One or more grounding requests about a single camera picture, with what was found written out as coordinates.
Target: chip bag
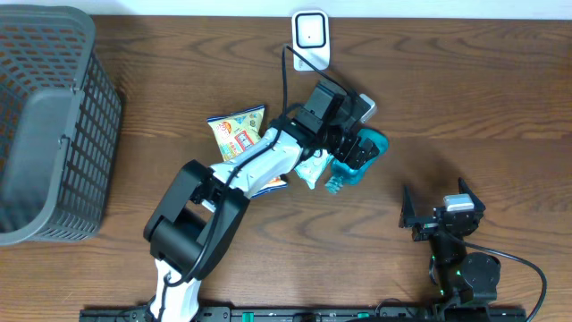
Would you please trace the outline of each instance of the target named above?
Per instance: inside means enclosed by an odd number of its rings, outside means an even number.
[[[206,119],[213,129],[218,148],[221,150],[223,160],[226,162],[235,158],[246,149],[260,141],[260,124],[265,114],[266,106],[252,107],[244,111],[226,116],[215,116]],[[252,198],[261,196],[267,192],[286,188],[288,183],[276,177],[267,185],[255,193]]]

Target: white background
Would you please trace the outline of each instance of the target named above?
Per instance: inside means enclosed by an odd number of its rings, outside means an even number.
[[[572,0],[0,0],[71,5],[91,14],[287,17],[322,9],[332,17],[572,20]]]

